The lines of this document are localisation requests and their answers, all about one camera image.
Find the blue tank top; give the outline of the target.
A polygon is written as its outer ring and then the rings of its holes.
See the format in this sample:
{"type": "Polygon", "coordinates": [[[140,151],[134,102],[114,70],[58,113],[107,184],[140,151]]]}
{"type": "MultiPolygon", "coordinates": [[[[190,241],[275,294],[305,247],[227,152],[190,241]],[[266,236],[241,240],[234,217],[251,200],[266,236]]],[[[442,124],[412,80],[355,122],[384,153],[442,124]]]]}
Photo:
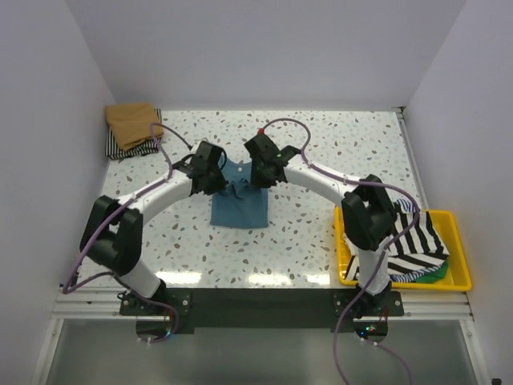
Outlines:
{"type": "Polygon", "coordinates": [[[251,183],[252,163],[227,160],[222,173],[228,184],[212,196],[210,225],[232,229],[269,226],[269,193],[251,183]]]}

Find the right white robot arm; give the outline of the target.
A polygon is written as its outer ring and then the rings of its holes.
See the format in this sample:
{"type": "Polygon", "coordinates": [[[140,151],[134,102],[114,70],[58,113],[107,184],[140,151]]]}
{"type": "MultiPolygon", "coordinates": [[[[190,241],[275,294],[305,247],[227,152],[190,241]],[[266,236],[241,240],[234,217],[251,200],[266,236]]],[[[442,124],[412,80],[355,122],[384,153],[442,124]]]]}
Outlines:
{"type": "Polygon", "coordinates": [[[305,159],[293,146],[279,149],[264,133],[244,144],[252,160],[251,184],[271,188],[279,183],[295,184],[333,202],[342,211],[345,235],[359,256],[357,295],[359,310],[374,315],[386,304],[383,292],[390,287],[386,243],[392,239],[397,219],[381,180],[369,175],[359,179],[305,159]]]}

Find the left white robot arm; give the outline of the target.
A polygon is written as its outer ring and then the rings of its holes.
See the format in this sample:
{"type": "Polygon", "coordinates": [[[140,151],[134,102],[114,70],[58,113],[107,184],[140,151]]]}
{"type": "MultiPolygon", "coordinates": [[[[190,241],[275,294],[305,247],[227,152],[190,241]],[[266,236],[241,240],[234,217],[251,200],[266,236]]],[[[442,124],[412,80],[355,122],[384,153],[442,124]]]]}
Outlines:
{"type": "Polygon", "coordinates": [[[144,226],[169,206],[197,193],[212,195],[227,185],[222,167],[228,157],[223,148],[205,140],[161,177],[131,194],[106,195],[93,204],[80,242],[80,257],[107,268],[132,293],[147,314],[160,313],[169,302],[164,281],[142,261],[144,226]]]}

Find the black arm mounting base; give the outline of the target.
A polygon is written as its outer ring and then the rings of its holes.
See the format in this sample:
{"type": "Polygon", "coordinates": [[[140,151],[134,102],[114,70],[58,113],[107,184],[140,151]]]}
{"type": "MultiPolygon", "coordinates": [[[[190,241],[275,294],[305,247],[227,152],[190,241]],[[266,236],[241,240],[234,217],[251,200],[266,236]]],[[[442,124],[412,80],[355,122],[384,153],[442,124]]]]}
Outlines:
{"type": "Polygon", "coordinates": [[[161,340],[200,328],[329,329],[386,336],[390,317],[401,317],[399,292],[351,303],[357,289],[189,289],[168,288],[161,298],[118,294],[119,313],[135,318],[141,338],[161,340]]]}

